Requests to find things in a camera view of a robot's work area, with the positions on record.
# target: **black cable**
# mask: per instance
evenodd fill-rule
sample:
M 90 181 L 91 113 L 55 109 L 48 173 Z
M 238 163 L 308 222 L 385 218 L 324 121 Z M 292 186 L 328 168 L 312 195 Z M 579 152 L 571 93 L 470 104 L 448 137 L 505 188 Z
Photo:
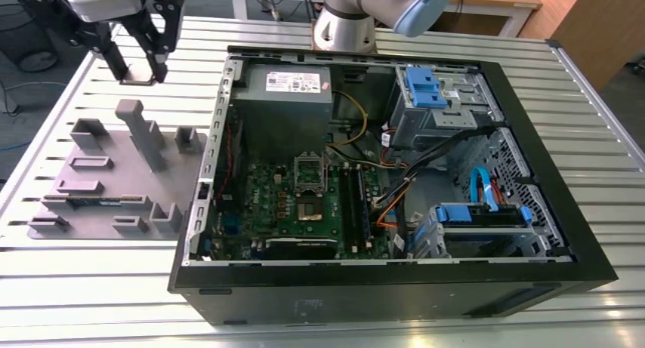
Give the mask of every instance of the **black cable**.
M 3 80 L 0 80 L 0 87 L 3 87 L 4 110 L 7 111 L 7 115 L 11 118 L 15 118 L 23 112 L 23 108 L 20 106 L 16 106 L 16 109 L 14 110 L 14 112 L 10 111 L 10 97 L 7 96 L 7 88 L 4 86 Z
M 448 138 L 448 140 L 424 152 L 424 154 L 409 164 L 408 168 L 404 170 L 402 177 L 409 176 L 420 165 L 425 165 L 434 159 L 442 157 L 462 141 L 480 135 L 493 134 L 497 129 L 497 126 L 487 126 L 469 131 L 460 131 L 453 137 Z
M 316 6 L 314 6 L 314 1 L 313 0 L 305 0 L 308 10 L 306 13 L 310 15 L 310 20 L 317 20 L 318 16 L 316 14 Z
M 281 3 L 282 3 L 284 0 L 276 2 L 276 5 L 278 6 Z M 265 4 L 263 0 L 255 0 L 255 2 L 258 2 L 262 6 L 262 12 L 272 12 L 272 8 L 267 7 L 267 5 Z
M 409 164 L 408 168 L 404 170 L 404 173 L 400 176 L 400 180 L 397 181 L 397 185 L 392 188 L 390 192 L 386 192 L 384 196 L 377 200 L 378 203 L 389 199 L 398 190 L 401 190 L 402 186 L 409 182 L 414 175 L 417 175 L 417 169 L 422 165 L 428 165 L 433 160 L 440 159 L 445 156 L 450 150 L 466 139 L 472 137 L 477 137 L 480 135 L 489 135 L 497 131 L 497 126 L 487 126 L 481 127 L 469 131 L 460 131 L 453 137 L 444 140 L 436 146 L 432 146 L 421 156 Z
M 308 3 L 308 0 L 304 0 L 305 1 L 305 9 L 306 9 L 306 18 L 308 20 L 312 22 L 313 18 L 312 18 L 312 9 L 310 9 L 310 5 Z
M 348 131 L 348 139 L 352 139 L 352 132 L 350 132 L 350 131 Z M 356 150 L 356 151 L 357 151 L 357 152 L 361 154 L 361 156 L 364 157 L 364 159 L 365 159 L 366 161 L 369 161 L 369 160 L 370 160 L 370 158 L 368 158 L 368 156 L 366 156 L 366 155 L 365 155 L 365 153 L 364 153 L 364 150 L 360 148 L 360 146 L 356 144 L 356 142 L 352 142 L 352 143 L 350 143 L 350 146 L 352 146 L 352 147 L 354 148 L 354 150 Z
M 317 11 L 316 11 L 316 4 L 314 4 L 314 0 L 309 0 L 310 1 L 310 6 L 312 6 L 312 14 L 314 15 L 314 20 L 318 19 L 318 14 L 317 14 Z
M 464 0 L 458 0 L 456 14 L 453 18 L 453 31 L 457 29 L 458 21 L 462 18 L 462 12 L 464 12 Z
M 292 11 L 290 15 L 288 17 L 284 18 L 285 21 L 289 21 L 289 19 L 292 18 L 292 16 L 294 16 L 296 14 L 296 11 L 298 11 L 298 9 L 301 8 L 302 6 L 302 2 L 298 3 L 298 6 L 296 6 L 294 10 Z

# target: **blue drive bracket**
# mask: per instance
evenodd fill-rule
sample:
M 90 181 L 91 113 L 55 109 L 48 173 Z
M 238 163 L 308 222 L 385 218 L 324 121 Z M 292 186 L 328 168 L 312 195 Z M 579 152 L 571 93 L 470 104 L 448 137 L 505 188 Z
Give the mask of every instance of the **blue drive bracket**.
M 448 100 L 440 91 L 440 81 L 433 71 L 426 67 L 409 67 L 405 69 L 408 86 L 413 95 L 413 105 L 421 108 L 445 109 Z
M 482 177 L 484 186 L 484 202 L 491 206 L 492 211 L 497 212 L 500 207 L 496 203 L 496 198 L 493 197 L 493 186 L 492 186 L 492 176 L 488 173 L 485 167 L 474 167 L 470 173 L 470 202 L 478 203 L 480 198 L 477 196 L 477 177 Z
M 436 212 L 440 222 L 473 222 L 466 205 L 442 205 Z

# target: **red cable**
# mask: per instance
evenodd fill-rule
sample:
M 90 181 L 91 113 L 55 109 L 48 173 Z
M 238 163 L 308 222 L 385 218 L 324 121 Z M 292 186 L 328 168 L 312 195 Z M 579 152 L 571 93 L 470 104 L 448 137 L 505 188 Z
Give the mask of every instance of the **red cable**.
M 231 125 L 226 126 L 226 137 L 227 137 L 227 158 L 229 158 L 229 170 L 226 172 L 226 178 L 225 178 L 225 183 L 222 184 L 221 187 L 221 192 L 218 193 L 218 196 L 215 200 L 218 201 L 222 198 L 222 193 L 225 193 L 225 188 L 226 185 L 229 184 L 229 179 L 231 178 L 231 173 L 233 173 L 233 151 L 231 151 Z

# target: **cable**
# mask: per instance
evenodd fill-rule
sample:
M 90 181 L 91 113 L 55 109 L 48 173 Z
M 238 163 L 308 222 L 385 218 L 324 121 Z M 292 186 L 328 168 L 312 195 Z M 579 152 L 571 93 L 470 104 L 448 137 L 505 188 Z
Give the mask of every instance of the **cable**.
M 345 146 L 346 144 L 350 144 L 353 142 L 356 142 L 358 139 L 361 139 L 361 137 L 365 135 L 365 132 L 368 130 L 368 112 L 365 111 L 365 108 L 364 106 L 361 105 L 361 103 L 358 101 L 356 101 L 356 99 L 353 97 L 350 97 L 344 91 L 341 90 L 333 90 L 333 92 L 344 95 L 356 105 L 356 107 L 358 108 L 358 110 L 361 111 L 361 115 L 364 116 L 364 127 L 361 128 L 361 131 L 360 133 L 356 135 L 356 137 L 345 140 L 344 142 L 338 142 L 338 143 L 329 143 L 328 146 Z
M 352 132 L 350 132 L 350 131 L 348 131 L 348 139 L 350 139 L 350 138 L 352 138 Z M 364 150 L 360 148 L 358 144 L 357 144 L 357 143 L 354 143 L 354 142 L 352 142 L 352 143 L 350 143 L 350 146 L 352 146 L 352 148 L 354 148 L 354 150 L 356 150 L 356 151 L 357 151 L 357 152 L 361 154 L 361 157 L 362 157 L 362 158 L 364 158 L 366 161 L 369 161 L 369 160 L 370 160 L 370 158 L 368 158 L 368 156 L 365 155 Z
M 6 147 L 0 148 L 0 152 L 3 152 L 6 150 L 12 150 L 12 149 L 23 148 L 24 146 L 28 146 L 30 144 L 31 144 L 31 141 L 28 141 L 27 143 L 19 144 L 16 146 L 6 146 Z
M 308 0 L 305 0 L 305 9 L 306 9 L 306 18 L 308 20 L 312 22 L 313 18 L 312 18 L 312 9 L 310 9 L 310 5 L 308 3 Z
M 306 3 L 306 14 L 310 17 L 310 21 L 316 21 L 318 19 L 318 16 L 316 14 L 316 6 L 314 2 L 312 0 L 305 0 Z
M 4 98 L 4 110 L 10 118 L 15 118 L 23 112 L 20 106 L 16 106 L 14 112 L 10 111 L 10 97 L 7 96 L 7 88 L 4 87 L 4 82 L 0 80 L 0 87 L 3 87 L 3 98 Z
M 464 0 L 458 0 L 454 19 L 453 19 L 453 31 L 457 29 L 458 21 L 462 18 L 462 12 L 464 12 Z
M 450 150 L 468 138 L 477 137 L 478 135 L 489 135 L 497 131 L 497 126 L 487 126 L 477 129 L 472 129 L 469 131 L 460 131 L 453 137 L 444 140 L 436 146 L 432 146 L 421 156 L 409 164 L 408 168 L 404 170 L 401 174 L 397 187 L 392 192 L 386 192 L 384 196 L 377 200 L 377 203 L 381 203 L 385 199 L 390 198 L 394 194 L 394 191 L 401 188 L 402 185 L 410 180 L 413 175 L 417 175 L 417 169 L 422 165 L 428 165 L 433 160 L 440 159 L 445 156 Z
M 270 0 L 272 2 L 272 16 L 274 16 L 274 20 L 280 21 L 281 20 L 281 14 L 278 12 L 278 9 L 276 8 L 276 0 Z
M 298 11 L 298 9 L 301 8 L 301 6 L 302 6 L 302 2 L 300 2 L 300 3 L 298 3 L 298 6 L 296 6 L 296 8 L 294 8 L 294 10 L 292 11 L 290 15 L 289 15 L 288 17 L 285 17 L 285 18 L 284 18 L 284 20 L 285 20 L 285 21 L 288 21 L 288 20 L 292 18 L 292 16 L 294 16 L 296 11 Z
M 332 149 L 334 151 L 334 153 L 340 155 L 341 158 L 346 159 L 350 162 L 362 163 L 362 164 L 372 165 L 374 167 L 384 168 L 384 169 L 394 169 L 394 167 L 390 167 L 388 165 L 380 165 L 380 164 L 377 164 L 374 162 L 365 161 L 365 160 L 361 160 L 361 159 L 357 159 L 357 158 L 350 157 L 348 154 L 345 154 L 344 152 L 341 152 L 340 149 L 337 147 L 334 147 L 334 146 L 328 146 L 328 148 Z
M 380 216 L 380 219 L 376 221 L 376 225 L 377 226 L 381 226 L 382 225 L 382 221 L 385 219 L 385 216 L 388 215 L 388 213 L 390 212 L 390 210 L 393 209 L 393 207 L 397 205 L 397 203 L 401 201 L 401 199 L 404 198 L 404 195 L 405 193 L 409 191 L 412 187 L 412 183 L 408 184 L 406 188 L 404 189 L 404 191 L 401 192 L 401 194 L 397 196 L 397 198 L 394 199 L 394 201 L 389 204 L 388 208 L 385 209 L 384 213 L 381 214 Z
M 30 85 L 61 85 L 61 86 L 69 86 L 63 82 L 24 82 L 22 84 L 14 85 L 8 88 L 6 88 L 3 80 L 0 80 L 0 87 L 3 87 L 3 98 L 4 98 L 4 108 L 6 108 L 6 113 L 11 118 L 15 118 L 19 116 L 19 114 L 23 112 L 23 108 L 20 106 L 16 106 L 16 109 L 14 112 L 10 111 L 10 97 L 7 95 L 7 92 L 11 90 L 15 90 L 18 88 L 22 88 L 24 86 Z
M 61 85 L 61 86 L 69 86 L 66 83 L 63 82 L 24 82 L 22 84 L 18 84 L 18 85 L 14 85 L 14 86 L 10 86 L 7 89 L 7 91 L 11 91 L 11 90 L 15 90 L 18 88 L 22 88 L 23 86 L 30 86 L 30 85 Z
M 218 193 L 218 196 L 215 198 L 217 201 L 221 200 L 222 198 L 222 193 L 225 193 L 225 188 L 226 188 L 226 185 L 229 184 L 229 179 L 231 178 L 231 174 L 233 174 L 233 151 L 231 151 L 231 125 L 227 125 L 226 126 L 226 137 L 227 137 L 227 165 L 229 165 L 229 170 L 226 171 L 226 178 L 225 178 L 225 183 L 222 183 L 222 187 L 221 187 L 221 192 Z

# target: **blue plastic latch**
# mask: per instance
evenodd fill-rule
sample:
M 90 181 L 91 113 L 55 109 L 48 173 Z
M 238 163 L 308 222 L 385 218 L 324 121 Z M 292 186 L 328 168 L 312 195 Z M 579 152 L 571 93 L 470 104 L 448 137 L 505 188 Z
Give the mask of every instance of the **blue plastic latch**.
M 444 207 L 437 207 L 434 210 L 437 212 L 437 219 L 440 220 L 440 222 L 446 222 L 448 221 L 446 209 Z
M 529 225 L 533 222 L 533 211 L 529 207 L 523 206 L 520 207 L 520 213 L 523 214 L 524 221 L 527 221 L 527 224 Z
M 409 67 L 405 69 L 408 85 L 413 94 L 413 105 L 422 108 L 445 109 L 448 100 L 440 92 L 440 81 L 433 71 L 426 67 Z
M 448 220 L 450 222 L 473 222 L 470 211 L 465 205 L 446 205 L 444 206 L 448 213 Z

